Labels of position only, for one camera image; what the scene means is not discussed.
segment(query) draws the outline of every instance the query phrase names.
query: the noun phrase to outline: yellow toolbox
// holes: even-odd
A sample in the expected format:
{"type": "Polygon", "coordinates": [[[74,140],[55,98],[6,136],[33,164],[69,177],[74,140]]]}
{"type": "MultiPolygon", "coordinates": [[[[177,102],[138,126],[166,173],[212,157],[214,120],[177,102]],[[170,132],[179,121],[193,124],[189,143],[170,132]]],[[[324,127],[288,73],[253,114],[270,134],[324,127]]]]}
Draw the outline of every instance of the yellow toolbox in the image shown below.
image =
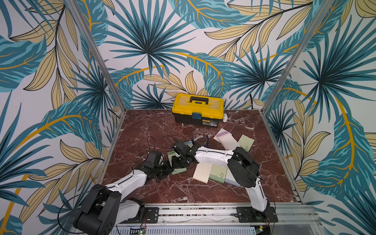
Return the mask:
{"type": "Polygon", "coordinates": [[[172,113],[178,123],[218,127],[223,119],[223,108],[221,98],[178,94],[172,113]]]}

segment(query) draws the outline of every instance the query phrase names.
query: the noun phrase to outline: wall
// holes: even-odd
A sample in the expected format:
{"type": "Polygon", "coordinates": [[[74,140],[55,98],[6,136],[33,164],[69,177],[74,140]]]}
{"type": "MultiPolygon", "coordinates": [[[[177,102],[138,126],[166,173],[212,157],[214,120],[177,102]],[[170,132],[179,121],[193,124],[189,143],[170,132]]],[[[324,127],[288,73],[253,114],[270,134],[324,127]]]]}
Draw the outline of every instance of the wall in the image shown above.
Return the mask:
{"type": "MultiPolygon", "coordinates": [[[[0,235],[61,234],[58,210],[98,181],[119,108],[63,1],[0,7],[0,235]]],[[[82,200],[61,210],[66,229],[82,200]]]]}
{"type": "Polygon", "coordinates": [[[321,0],[103,2],[107,31],[93,35],[108,35],[99,49],[127,108],[170,109],[189,93],[245,109],[250,94],[263,106],[321,0]]]}
{"type": "Polygon", "coordinates": [[[320,25],[267,113],[297,187],[328,234],[376,234],[375,6],[335,1],[323,20],[334,27],[320,25]]]}

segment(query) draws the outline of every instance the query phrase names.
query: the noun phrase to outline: toolbox handle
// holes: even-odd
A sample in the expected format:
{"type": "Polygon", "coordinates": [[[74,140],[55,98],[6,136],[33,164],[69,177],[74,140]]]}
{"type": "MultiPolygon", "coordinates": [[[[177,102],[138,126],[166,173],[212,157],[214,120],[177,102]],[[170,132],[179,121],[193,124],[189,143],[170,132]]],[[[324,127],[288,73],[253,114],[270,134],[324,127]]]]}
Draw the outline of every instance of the toolbox handle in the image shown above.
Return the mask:
{"type": "Polygon", "coordinates": [[[191,99],[189,100],[189,102],[191,103],[193,100],[203,101],[203,102],[205,102],[206,104],[209,104],[209,99],[208,99],[208,98],[197,97],[197,96],[191,96],[191,99]]]}

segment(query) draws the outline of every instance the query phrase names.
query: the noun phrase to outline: red marble surface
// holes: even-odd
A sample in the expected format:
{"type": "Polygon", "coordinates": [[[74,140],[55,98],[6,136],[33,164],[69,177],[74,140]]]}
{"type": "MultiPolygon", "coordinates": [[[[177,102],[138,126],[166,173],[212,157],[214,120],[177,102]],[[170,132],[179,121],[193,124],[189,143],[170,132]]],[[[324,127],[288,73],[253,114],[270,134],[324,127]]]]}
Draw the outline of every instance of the red marble surface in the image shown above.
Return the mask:
{"type": "MultiPolygon", "coordinates": [[[[271,202],[291,202],[295,200],[290,183],[279,161],[269,134],[264,126],[258,110],[226,111],[227,123],[221,127],[232,133],[236,140],[242,134],[255,140],[250,155],[260,164],[261,181],[266,196],[271,202]]],[[[147,137],[156,140],[155,150],[170,152],[171,143],[167,135],[187,141],[195,139],[204,144],[209,135],[209,148],[223,149],[213,139],[220,128],[192,126],[176,123],[169,110],[128,110],[122,126],[122,132],[108,165],[103,184],[116,181],[131,172],[131,168],[139,165],[149,150],[147,137]]],[[[151,148],[154,141],[150,139],[151,148]]],[[[151,180],[143,187],[136,189],[129,197],[146,203],[195,203],[195,202],[249,202],[245,188],[227,183],[209,180],[207,184],[192,178],[195,166],[176,175],[170,175],[159,183],[151,180]]]]}

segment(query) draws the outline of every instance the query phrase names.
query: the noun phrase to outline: toolbox label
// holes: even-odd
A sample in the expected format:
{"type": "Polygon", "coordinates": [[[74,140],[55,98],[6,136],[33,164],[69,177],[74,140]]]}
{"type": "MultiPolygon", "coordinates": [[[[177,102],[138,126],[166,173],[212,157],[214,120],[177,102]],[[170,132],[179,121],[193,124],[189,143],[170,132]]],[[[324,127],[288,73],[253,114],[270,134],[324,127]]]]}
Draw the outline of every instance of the toolbox label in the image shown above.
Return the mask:
{"type": "Polygon", "coordinates": [[[205,126],[218,126],[218,121],[202,120],[202,124],[205,126]]]}

